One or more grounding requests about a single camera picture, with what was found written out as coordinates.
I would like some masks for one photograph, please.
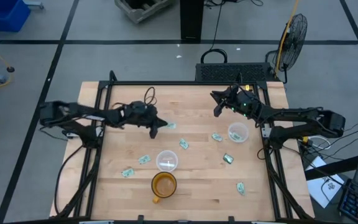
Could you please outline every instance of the white paper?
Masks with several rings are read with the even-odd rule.
[[[320,158],[320,157],[316,157],[312,164],[315,167],[320,167],[323,165],[326,165],[326,163]],[[306,168],[306,170],[310,170],[313,169],[312,166],[308,166]],[[338,181],[339,183],[343,184],[344,181],[338,176],[338,175],[332,175],[331,178],[333,178],[334,180]],[[341,188],[341,186],[332,181],[330,178],[328,177],[323,177],[323,178],[318,178],[318,179],[314,179],[314,180],[308,180],[308,188],[309,188],[309,194],[323,207],[326,208],[329,201],[327,200],[327,198],[331,201],[333,199],[333,197],[335,196],[336,192],[338,192],[338,190]],[[327,198],[324,196],[324,194],[321,191],[321,186],[324,184],[323,186],[323,191],[326,194]]]

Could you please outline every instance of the mug handle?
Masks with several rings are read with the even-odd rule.
[[[160,201],[160,198],[159,197],[157,197],[157,196],[154,196],[154,198],[153,198],[153,202],[154,203],[158,203]]]

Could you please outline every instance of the clear plastic cup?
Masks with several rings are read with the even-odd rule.
[[[160,171],[172,172],[178,166],[178,156],[172,151],[165,150],[160,152],[155,162],[157,163],[157,167]]]
[[[248,139],[249,131],[245,124],[236,122],[229,126],[227,135],[232,141],[242,143]]]

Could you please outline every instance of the blue bin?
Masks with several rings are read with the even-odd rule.
[[[0,31],[18,32],[29,14],[23,0],[0,0]]]

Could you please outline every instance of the electric fan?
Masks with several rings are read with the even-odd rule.
[[[275,77],[277,76],[278,70],[284,72],[285,81],[283,83],[287,83],[287,71],[295,64],[301,52],[308,28],[308,21],[302,14],[293,16],[290,22],[288,30],[287,25],[284,29],[278,49],[267,52],[265,56],[265,62],[267,62],[269,55],[275,54],[272,60],[275,67],[271,67],[270,71]]]

